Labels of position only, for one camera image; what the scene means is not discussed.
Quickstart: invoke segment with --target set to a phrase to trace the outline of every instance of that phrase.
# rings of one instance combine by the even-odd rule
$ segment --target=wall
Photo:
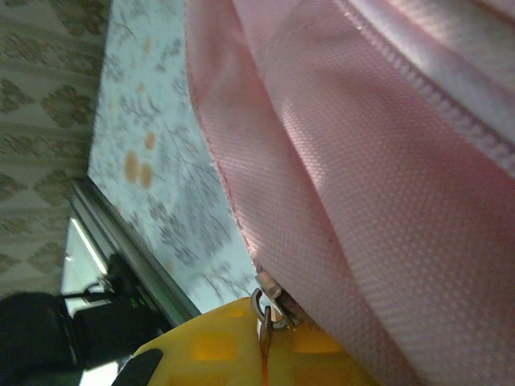
[[[0,0],[0,296],[58,292],[109,0]]]

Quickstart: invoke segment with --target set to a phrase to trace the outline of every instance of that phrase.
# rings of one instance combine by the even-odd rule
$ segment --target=pink bag
[[[515,382],[515,6],[188,0],[257,267],[383,384]]]

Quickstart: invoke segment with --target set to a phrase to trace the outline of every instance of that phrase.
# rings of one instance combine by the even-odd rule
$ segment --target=floral wallpaper
[[[108,18],[108,0],[0,0],[0,297],[59,291]]]
[[[201,311],[255,270],[189,101],[181,0],[113,0],[89,176]]]

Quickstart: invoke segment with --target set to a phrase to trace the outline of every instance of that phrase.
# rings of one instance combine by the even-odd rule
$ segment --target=metal ring
[[[256,288],[252,294],[252,297],[250,298],[250,303],[252,304],[253,310],[256,312],[257,318],[261,323],[265,323],[267,322],[265,312],[263,312],[261,305],[259,304],[261,296],[263,296],[263,291],[259,288]],[[276,322],[272,322],[271,328],[274,331],[283,331],[288,328],[288,322],[285,318],[281,318]]]

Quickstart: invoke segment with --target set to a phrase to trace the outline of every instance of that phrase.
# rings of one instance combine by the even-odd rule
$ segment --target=yellow object
[[[377,384],[336,341],[309,326],[273,333],[263,363],[257,327],[250,299],[243,298],[176,327],[136,355],[163,352],[149,386]]]

